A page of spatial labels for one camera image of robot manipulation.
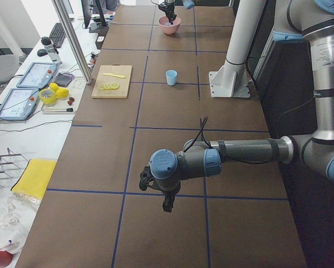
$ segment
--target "bowl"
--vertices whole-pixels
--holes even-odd
[[[172,35],[175,34],[179,27],[180,27],[180,18],[176,17],[176,19],[173,21],[173,24],[170,24],[168,18],[166,16],[159,18],[159,27],[166,35]]]

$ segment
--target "yellow cloth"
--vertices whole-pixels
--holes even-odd
[[[11,191],[41,200],[45,194],[55,165],[56,161],[31,159],[26,170],[12,187]]]

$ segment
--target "yellow lemon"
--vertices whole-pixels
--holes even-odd
[[[69,91],[66,88],[59,88],[56,91],[56,95],[58,98],[65,98],[69,95]]]
[[[59,86],[56,83],[50,83],[49,87],[54,91],[57,91],[59,89]]]

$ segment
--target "keyboard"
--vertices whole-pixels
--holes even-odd
[[[65,38],[65,31],[60,22],[56,23],[50,32],[49,38],[53,41],[55,47],[60,48]]]

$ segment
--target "computer mouse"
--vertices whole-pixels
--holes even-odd
[[[43,57],[47,54],[48,54],[48,52],[45,49],[39,49],[38,52],[37,52],[38,57]]]

